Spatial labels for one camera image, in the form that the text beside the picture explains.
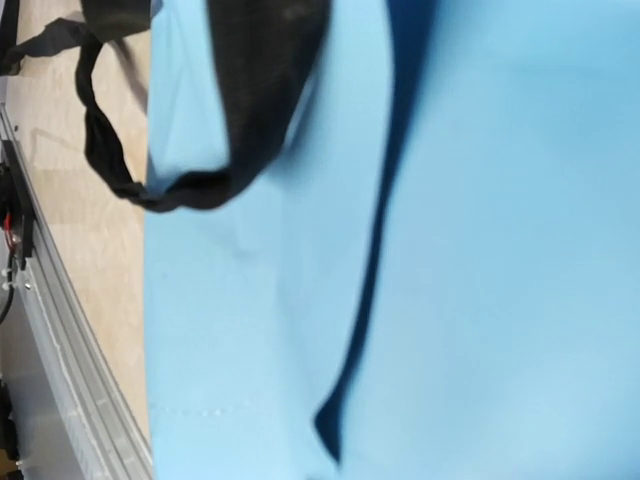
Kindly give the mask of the blue wrapping paper sheet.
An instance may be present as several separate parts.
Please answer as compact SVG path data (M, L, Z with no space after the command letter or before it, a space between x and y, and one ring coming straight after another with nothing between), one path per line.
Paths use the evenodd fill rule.
M635 479L639 5L338 1L284 152L147 214L157 479Z

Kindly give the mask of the black strap ribbon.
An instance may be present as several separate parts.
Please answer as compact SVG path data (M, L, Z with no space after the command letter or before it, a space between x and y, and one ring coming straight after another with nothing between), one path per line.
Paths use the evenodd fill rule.
M131 176L122 144L97 103L92 74L107 43L135 62L126 37L150 29L158 1L84 1L80 19L57 18L22 43L1 41L1 73L15 76L24 58L76 48L75 88L85 108L85 158L119 198L155 213L180 207L218 208L245 190L280 154L326 37L329 1L208 1L204 6L229 142L229 161L213 171L189 171L164 192Z

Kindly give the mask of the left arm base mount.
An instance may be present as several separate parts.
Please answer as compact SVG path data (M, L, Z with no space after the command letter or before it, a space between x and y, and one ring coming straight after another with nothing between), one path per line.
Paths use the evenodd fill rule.
M20 270L32 257L35 220L33 199L17 148L11 140L2 140L1 228Z

